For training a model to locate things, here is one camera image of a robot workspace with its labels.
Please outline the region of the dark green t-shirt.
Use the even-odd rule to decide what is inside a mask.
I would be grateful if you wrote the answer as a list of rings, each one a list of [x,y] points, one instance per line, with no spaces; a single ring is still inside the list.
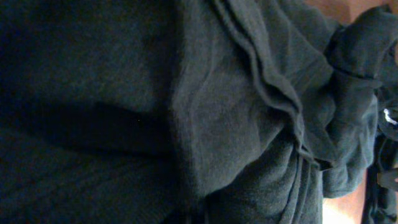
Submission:
[[[2,1],[2,223],[321,223],[373,161],[397,16]]]

